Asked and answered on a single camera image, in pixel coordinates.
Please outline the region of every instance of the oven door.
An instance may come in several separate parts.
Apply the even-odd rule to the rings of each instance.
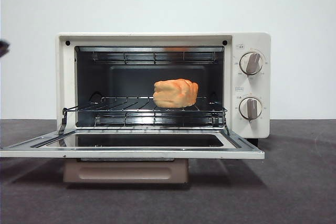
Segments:
[[[264,159],[259,150],[223,129],[118,129],[52,132],[0,150],[1,157]]]

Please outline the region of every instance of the dark gray carpet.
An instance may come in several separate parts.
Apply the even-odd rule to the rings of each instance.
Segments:
[[[55,130],[5,120],[2,146]],[[272,121],[263,161],[190,160],[181,186],[68,185],[60,159],[1,159],[1,223],[336,223],[336,120]]]

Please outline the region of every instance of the bread loaf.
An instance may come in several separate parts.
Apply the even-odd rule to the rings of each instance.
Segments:
[[[153,99],[161,108],[183,108],[194,105],[198,84],[185,79],[158,81],[154,84]]]

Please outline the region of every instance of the toaster oven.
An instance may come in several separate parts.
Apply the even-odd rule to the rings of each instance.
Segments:
[[[1,157],[64,158],[66,182],[184,183],[190,158],[263,159],[266,33],[68,33],[56,39],[57,131]],[[193,106],[159,108],[153,84],[198,83]]]

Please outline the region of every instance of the oven control knob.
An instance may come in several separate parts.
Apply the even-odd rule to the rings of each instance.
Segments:
[[[241,115],[248,120],[254,120],[261,114],[261,102],[253,97],[245,98],[239,105]]]
[[[239,65],[241,70],[249,76],[256,74],[263,67],[261,56],[257,52],[248,52],[243,55]]]

